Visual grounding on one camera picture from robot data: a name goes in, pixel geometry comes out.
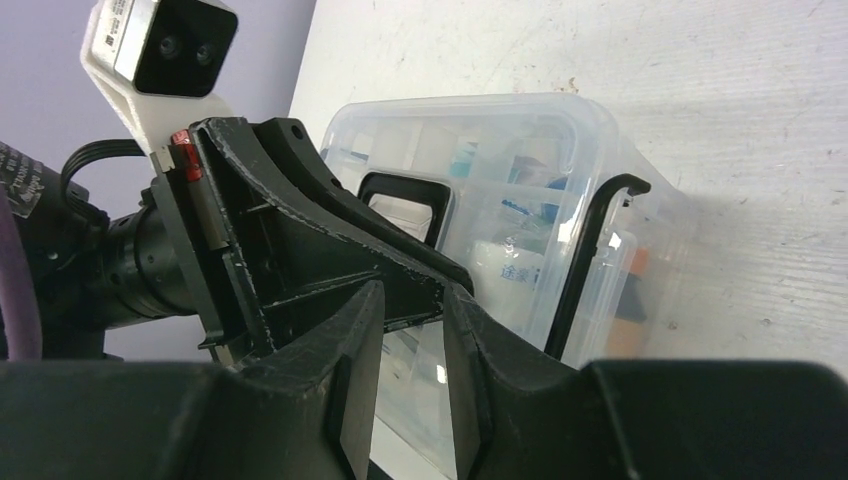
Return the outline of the brown bottle orange label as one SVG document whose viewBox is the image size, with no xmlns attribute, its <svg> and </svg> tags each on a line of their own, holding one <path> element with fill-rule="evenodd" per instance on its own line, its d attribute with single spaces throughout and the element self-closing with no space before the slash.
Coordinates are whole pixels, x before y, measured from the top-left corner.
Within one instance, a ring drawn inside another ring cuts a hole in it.
<svg viewBox="0 0 848 480">
<path fill-rule="evenodd" d="M 606 341 L 608 356 L 632 358 L 639 356 L 644 350 L 648 316 L 639 293 L 639 285 L 648 268 L 649 258 L 648 250 L 639 248 L 629 266 Z"/>
</svg>

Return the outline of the teal packet of supplies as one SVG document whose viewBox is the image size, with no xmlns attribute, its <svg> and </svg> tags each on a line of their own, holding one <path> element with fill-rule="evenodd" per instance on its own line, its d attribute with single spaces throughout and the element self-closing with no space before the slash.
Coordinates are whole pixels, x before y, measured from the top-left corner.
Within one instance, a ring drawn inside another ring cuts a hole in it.
<svg viewBox="0 0 848 480">
<path fill-rule="evenodd" d="M 507 144 L 461 138 L 441 164 L 458 196 L 457 210 L 498 218 L 529 216 L 551 223 L 562 203 L 574 157 L 564 140 L 524 139 Z"/>
</svg>

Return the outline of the clear plastic box lid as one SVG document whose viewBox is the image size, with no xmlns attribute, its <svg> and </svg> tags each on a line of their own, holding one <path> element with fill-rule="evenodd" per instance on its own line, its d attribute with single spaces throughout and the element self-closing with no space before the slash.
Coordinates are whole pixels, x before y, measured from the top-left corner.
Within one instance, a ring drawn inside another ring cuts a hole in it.
<svg viewBox="0 0 848 480">
<path fill-rule="evenodd" d="M 321 154 L 353 192 L 372 173 L 449 187 L 437 249 L 468 270 L 494 319 L 543 347 L 620 140 L 611 113 L 577 95 L 449 96 L 347 105 Z"/>
</svg>

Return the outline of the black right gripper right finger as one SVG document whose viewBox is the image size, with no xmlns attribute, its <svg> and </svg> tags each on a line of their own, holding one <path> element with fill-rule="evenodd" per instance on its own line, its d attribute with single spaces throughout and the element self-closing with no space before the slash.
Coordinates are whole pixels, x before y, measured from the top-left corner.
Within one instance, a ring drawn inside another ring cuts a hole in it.
<svg viewBox="0 0 848 480">
<path fill-rule="evenodd" d="M 805 362 L 572 369 L 453 285 L 444 346 L 461 479 L 843 479 L 847 385 Z"/>
</svg>

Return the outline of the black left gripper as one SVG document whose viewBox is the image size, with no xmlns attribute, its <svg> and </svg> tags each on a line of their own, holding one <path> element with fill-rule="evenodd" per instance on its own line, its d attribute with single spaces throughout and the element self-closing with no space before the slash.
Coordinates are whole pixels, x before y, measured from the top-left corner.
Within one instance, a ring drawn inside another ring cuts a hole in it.
<svg viewBox="0 0 848 480">
<path fill-rule="evenodd" d="M 297 119 L 201 120 L 151 159 L 200 346 L 223 365 L 282 349 L 369 282 L 385 332 L 435 321 L 446 277 L 474 291 L 464 267 L 346 190 Z"/>
</svg>

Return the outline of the clear plastic medicine box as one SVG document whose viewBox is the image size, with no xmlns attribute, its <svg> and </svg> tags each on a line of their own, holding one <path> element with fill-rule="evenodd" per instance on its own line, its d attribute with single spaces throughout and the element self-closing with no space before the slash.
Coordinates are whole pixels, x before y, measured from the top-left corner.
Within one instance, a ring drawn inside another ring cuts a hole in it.
<svg viewBox="0 0 848 480">
<path fill-rule="evenodd" d="M 608 205 L 563 349 L 562 360 L 569 366 L 611 357 L 606 354 L 610 325 L 639 248 L 646 248 L 650 255 L 639 293 L 648 319 L 657 312 L 670 265 L 678 259 L 680 243 L 686 236 L 687 199 L 653 169 L 636 170 L 635 176 L 648 182 L 650 190 L 639 196 L 619 190 Z M 586 176 L 572 168 L 558 213 L 551 223 L 544 223 L 514 214 L 498 218 L 476 212 L 463 214 L 457 210 L 455 189 L 442 176 L 453 200 L 440 227 L 437 248 L 467 270 L 476 241 L 542 254 L 544 264 L 530 323 L 522 333 L 514 333 L 544 348 L 552 326 L 559 320 L 560 300 L 591 200 L 609 179 L 609 173 Z M 425 448 L 429 438 L 447 437 L 446 409 L 430 403 L 432 395 L 445 392 L 447 371 L 433 349 L 424 346 L 428 334 L 425 327 L 407 329 L 389 336 L 384 347 L 392 373 L 385 422 L 409 434 L 419 449 Z"/>
</svg>

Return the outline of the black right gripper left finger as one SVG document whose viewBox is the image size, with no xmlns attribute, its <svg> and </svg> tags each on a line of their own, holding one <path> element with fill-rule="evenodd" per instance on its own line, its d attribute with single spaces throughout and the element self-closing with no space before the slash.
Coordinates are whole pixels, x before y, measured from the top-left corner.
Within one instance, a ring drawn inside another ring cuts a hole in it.
<svg viewBox="0 0 848 480">
<path fill-rule="evenodd" d="M 1 367 L 5 479 L 364 479 L 383 335 L 381 282 L 274 354 L 211 363 Z"/>
</svg>

